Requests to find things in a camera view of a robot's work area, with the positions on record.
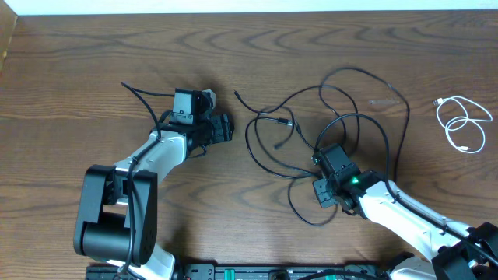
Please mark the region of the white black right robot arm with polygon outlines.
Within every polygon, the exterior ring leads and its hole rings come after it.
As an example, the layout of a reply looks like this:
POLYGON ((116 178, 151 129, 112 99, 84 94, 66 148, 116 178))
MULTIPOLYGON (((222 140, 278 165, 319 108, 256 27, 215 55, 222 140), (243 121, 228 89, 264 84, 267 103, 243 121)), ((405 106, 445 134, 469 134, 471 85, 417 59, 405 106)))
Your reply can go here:
POLYGON ((317 150, 312 160, 322 177, 314 191, 322 208, 337 205, 348 215, 379 224, 415 248, 388 270, 389 279, 495 279, 497 227, 472 227, 450 219, 402 191, 374 170, 361 171, 340 145, 317 150))

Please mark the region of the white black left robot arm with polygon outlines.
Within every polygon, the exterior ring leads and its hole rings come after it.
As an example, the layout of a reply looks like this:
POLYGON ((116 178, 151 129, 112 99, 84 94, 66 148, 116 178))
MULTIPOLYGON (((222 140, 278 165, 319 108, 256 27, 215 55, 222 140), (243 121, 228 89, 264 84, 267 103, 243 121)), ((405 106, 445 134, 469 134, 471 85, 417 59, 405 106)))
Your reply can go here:
POLYGON ((75 223, 77 254, 112 265, 111 279, 180 279, 174 255, 157 242, 158 186, 197 148, 232 139, 227 115, 215 115, 216 95, 176 89, 172 109, 153 115, 147 141, 112 166, 85 173, 75 223))

